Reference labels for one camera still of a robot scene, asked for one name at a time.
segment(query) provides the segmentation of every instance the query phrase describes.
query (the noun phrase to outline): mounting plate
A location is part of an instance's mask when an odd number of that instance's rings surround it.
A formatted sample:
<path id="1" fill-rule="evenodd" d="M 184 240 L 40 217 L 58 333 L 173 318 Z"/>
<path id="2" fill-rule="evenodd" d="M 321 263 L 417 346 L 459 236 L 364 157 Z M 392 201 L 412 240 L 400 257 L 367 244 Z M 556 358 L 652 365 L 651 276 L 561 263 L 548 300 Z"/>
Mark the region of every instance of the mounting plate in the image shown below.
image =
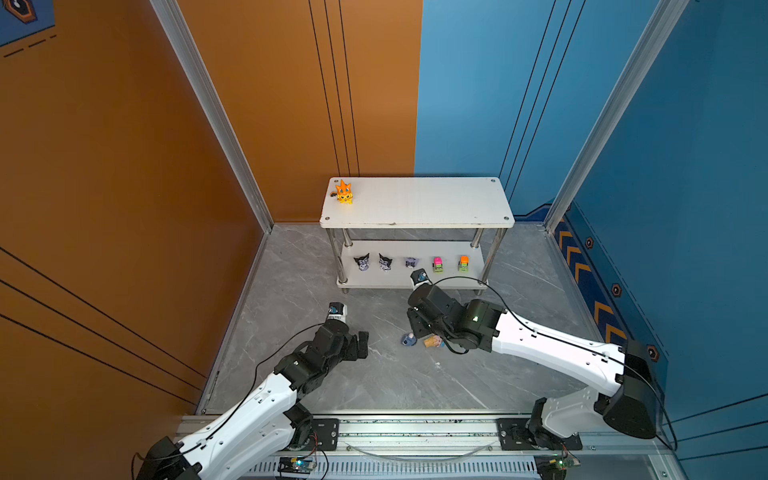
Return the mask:
<path id="1" fill-rule="evenodd" d="M 317 449 L 336 450 L 339 439 L 339 419 L 312 419 L 312 430 L 317 434 Z"/>

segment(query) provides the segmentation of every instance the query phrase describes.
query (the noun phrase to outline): orange chevron pattern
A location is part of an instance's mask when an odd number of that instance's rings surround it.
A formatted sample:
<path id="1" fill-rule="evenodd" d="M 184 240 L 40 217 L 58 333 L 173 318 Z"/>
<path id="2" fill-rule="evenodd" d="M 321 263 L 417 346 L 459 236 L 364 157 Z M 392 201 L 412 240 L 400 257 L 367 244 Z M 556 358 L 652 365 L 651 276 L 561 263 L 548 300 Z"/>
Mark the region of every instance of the orange chevron pattern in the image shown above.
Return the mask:
<path id="1" fill-rule="evenodd" d="M 606 325 L 605 326 L 605 342 L 611 343 L 611 334 L 615 333 L 616 335 L 619 335 L 623 339 L 627 339 L 627 334 L 619 330 L 613 325 Z"/>
<path id="2" fill-rule="evenodd" d="M 567 232 L 565 230 L 560 232 L 560 250 L 563 250 L 563 237 L 573 237 L 574 235 L 571 232 Z"/>
<path id="3" fill-rule="evenodd" d="M 601 310 L 604 311 L 604 312 L 608 312 L 611 315 L 614 315 L 614 310 L 612 308 L 610 308 L 608 305 L 606 305 L 605 303 L 595 302 L 594 303 L 594 322 L 596 324 L 598 324 L 598 325 L 600 324 L 598 318 L 600 316 L 600 311 Z"/>
<path id="4" fill-rule="evenodd" d="M 589 267 L 589 265 L 584 265 L 583 263 L 576 262 L 576 272 L 574 273 L 574 277 L 576 279 L 576 284 L 578 285 L 578 273 L 582 270 L 586 270 L 588 272 L 591 272 L 592 269 Z"/>
<path id="5" fill-rule="evenodd" d="M 565 259 L 565 262 L 568 264 L 568 266 L 571 266 L 571 253 L 581 253 L 581 250 L 578 249 L 578 247 L 568 247 L 568 257 Z"/>

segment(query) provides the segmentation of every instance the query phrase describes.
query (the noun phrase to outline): orange wall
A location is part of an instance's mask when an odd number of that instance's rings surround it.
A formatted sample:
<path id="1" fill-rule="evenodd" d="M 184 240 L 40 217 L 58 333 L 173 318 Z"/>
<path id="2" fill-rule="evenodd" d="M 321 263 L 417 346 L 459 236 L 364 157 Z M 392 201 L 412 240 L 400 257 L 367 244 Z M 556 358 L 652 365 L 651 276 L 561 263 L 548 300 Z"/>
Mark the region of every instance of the orange wall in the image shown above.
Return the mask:
<path id="1" fill-rule="evenodd" d="M 123 478 L 194 411 L 262 233 L 149 2 L 55 15 L 0 48 L 0 247 L 180 361 L 0 250 L 0 476 Z"/>
<path id="2" fill-rule="evenodd" d="M 275 221 L 317 221 L 329 177 L 413 175 L 421 2 L 179 4 Z"/>

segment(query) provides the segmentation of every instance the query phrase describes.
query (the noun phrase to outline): yellow toy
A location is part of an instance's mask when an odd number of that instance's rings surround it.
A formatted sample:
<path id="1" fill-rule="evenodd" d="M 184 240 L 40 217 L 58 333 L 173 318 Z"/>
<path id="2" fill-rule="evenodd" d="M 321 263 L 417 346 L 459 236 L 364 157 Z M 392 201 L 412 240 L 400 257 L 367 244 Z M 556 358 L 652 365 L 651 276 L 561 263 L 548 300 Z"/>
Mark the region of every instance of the yellow toy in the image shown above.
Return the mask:
<path id="1" fill-rule="evenodd" d="M 341 180 L 341 187 L 336 185 L 336 196 L 342 204 L 352 204 L 352 184 L 345 184 Z"/>

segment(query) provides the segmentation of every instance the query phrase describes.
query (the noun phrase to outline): blue wall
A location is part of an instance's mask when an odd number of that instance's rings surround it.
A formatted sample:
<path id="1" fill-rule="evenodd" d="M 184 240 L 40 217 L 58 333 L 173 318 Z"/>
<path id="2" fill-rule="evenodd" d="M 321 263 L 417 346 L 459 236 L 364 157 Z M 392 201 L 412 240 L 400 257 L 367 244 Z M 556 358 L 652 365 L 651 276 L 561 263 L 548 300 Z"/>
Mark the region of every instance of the blue wall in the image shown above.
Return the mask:
<path id="1" fill-rule="evenodd" d="M 768 397 L 696 415 L 768 392 L 766 58 L 768 2 L 692 1 L 575 201 L 663 345 L 681 439 L 768 419 Z M 686 458 L 767 435 L 688 439 L 678 456 L 692 480 L 741 478 L 728 469 L 764 451 Z"/>
<path id="2" fill-rule="evenodd" d="M 415 174 L 499 176 L 516 214 L 551 201 L 656 4 L 425 0 Z"/>

